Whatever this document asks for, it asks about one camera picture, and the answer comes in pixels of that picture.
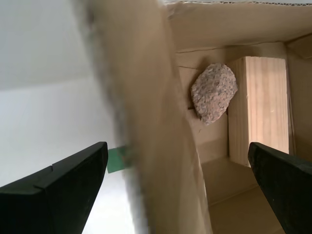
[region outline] cardboard flap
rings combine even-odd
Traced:
[[[185,2],[170,8],[178,50],[289,41],[312,33],[312,6]]]
[[[164,9],[156,0],[94,0],[94,9],[112,80],[123,98],[150,232],[210,233]]]

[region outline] rock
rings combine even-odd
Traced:
[[[237,92],[234,73],[225,64],[209,65],[191,87],[198,117],[206,125],[218,120]]]

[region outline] white wall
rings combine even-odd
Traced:
[[[0,186],[96,142],[120,145],[67,0],[0,1]],[[133,234],[123,172],[107,174],[85,234]]]

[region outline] granite rock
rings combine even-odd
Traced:
[[[234,73],[225,64],[214,63],[199,75],[191,87],[198,117],[206,125],[218,120],[237,92]]]

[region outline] light wood block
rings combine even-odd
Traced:
[[[234,72],[238,85],[229,105],[230,159],[250,166],[248,148],[251,142],[288,153],[285,60],[243,57],[227,65]]]

